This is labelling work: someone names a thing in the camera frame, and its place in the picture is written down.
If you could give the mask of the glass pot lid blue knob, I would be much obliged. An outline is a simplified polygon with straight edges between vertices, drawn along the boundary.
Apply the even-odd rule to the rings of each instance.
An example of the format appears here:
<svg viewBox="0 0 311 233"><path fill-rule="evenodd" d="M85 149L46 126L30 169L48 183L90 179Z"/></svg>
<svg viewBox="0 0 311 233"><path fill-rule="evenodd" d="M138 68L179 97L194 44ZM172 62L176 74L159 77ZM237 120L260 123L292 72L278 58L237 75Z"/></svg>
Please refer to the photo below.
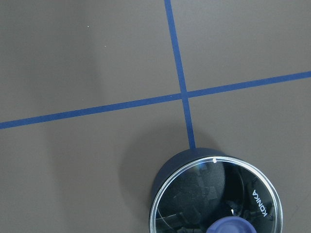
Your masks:
<svg viewBox="0 0 311 233"><path fill-rule="evenodd" d="M280 233L283 212L270 180L232 157L190 162L162 185L149 215L152 233Z"/></svg>

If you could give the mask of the dark blue pot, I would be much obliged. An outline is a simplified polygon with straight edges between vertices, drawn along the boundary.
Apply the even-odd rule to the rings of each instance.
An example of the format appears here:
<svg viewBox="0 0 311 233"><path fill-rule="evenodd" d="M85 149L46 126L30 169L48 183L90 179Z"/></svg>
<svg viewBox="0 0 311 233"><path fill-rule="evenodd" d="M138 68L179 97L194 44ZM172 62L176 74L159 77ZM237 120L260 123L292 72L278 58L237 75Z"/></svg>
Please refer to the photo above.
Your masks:
<svg viewBox="0 0 311 233"><path fill-rule="evenodd" d="M161 169L158 171L158 173L154 178L151 189L152 201L154 201L157 193L159 192L162 185L166 182L166 180L177 170L179 170L181 167L190 162L212 156L227 156L227 155L222 151L210 148L188 149L174 155L161 167Z"/></svg>

